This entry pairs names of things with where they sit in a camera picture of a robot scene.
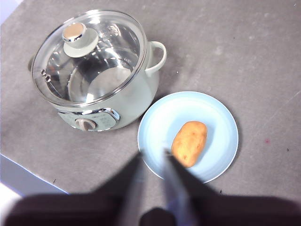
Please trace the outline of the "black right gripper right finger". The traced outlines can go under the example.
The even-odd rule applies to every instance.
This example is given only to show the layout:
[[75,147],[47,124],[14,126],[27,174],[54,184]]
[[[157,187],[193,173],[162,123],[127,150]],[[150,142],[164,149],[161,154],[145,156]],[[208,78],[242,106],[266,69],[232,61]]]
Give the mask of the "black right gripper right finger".
[[164,150],[167,209],[180,226],[299,226],[301,208],[271,196],[225,195],[188,172]]

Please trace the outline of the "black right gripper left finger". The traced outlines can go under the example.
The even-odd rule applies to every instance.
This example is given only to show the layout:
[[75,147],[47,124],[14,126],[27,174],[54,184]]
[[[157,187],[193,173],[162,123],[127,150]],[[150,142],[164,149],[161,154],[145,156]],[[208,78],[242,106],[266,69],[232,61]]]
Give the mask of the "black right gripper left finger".
[[81,194],[38,194],[19,200],[6,226],[136,226],[143,189],[142,154],[95,190]]

